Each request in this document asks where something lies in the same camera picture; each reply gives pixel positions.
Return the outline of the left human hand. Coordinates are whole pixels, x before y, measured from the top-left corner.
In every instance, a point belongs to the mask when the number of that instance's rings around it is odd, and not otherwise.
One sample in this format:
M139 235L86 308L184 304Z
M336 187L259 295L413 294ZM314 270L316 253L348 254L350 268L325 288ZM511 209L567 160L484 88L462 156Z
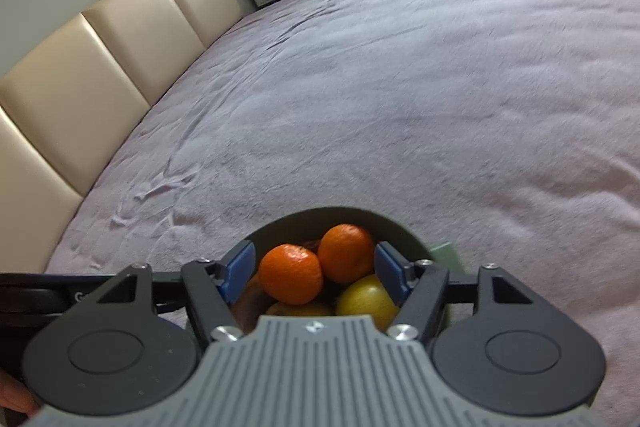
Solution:
M6 372L0 372L0 403L5 409L14 412L35 415L39 405L29 390Z

